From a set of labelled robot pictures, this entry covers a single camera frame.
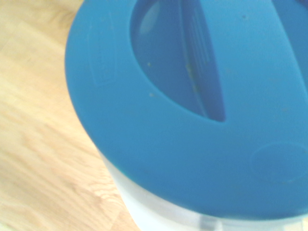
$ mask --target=oval indentation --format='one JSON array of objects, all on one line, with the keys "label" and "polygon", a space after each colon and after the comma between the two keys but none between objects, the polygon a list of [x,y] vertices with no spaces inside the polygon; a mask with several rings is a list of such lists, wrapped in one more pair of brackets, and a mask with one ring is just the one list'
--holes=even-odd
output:
[{"label": "oval indentation", "polygon": [[308,151],[293,143],[271,144],[256,151],[250,164],[257,177],[288,183],[308,174]]},{"label": "oval indentation", "polygon": [[199,0],[138,1],[131,43],[148,79],[184,108],[226,120],[218,69]]}]

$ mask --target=translucent container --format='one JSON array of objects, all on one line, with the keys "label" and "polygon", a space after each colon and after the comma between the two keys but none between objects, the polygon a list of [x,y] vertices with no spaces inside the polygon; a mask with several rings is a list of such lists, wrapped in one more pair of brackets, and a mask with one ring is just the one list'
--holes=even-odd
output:
[{"label": "translucent container", "polygon": [[86,0],[69,93],[142,231],[299,231],[307,0]]}]

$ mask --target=white container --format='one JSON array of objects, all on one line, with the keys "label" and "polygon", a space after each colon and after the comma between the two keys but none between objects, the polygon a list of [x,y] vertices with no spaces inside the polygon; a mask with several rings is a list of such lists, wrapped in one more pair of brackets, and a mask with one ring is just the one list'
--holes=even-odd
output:
[{"label": "white container", "polygon": [[216,218],[170,203],[140,187],[101,154],[136,225],[141,231],[306,231],[302,217],[247,221]]}]

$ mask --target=round lid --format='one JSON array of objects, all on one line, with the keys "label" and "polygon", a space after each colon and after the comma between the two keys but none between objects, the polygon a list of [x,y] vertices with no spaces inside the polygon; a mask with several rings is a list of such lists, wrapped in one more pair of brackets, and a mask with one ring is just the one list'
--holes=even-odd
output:
[{"label": "round lid", "polygon": [[86,0],[65,57],[77,115],[148,191],[216,217],[308,213],[301,0]]}]

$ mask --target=wooden floor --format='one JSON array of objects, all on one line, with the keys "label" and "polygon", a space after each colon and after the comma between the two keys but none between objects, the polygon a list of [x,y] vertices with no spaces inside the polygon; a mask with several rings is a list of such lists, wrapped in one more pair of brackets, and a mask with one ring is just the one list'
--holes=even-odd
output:
[{"label": "wooden floor", "polygon": [[71,105],[81,0],[0,0],[0,231],[138,231]]}]

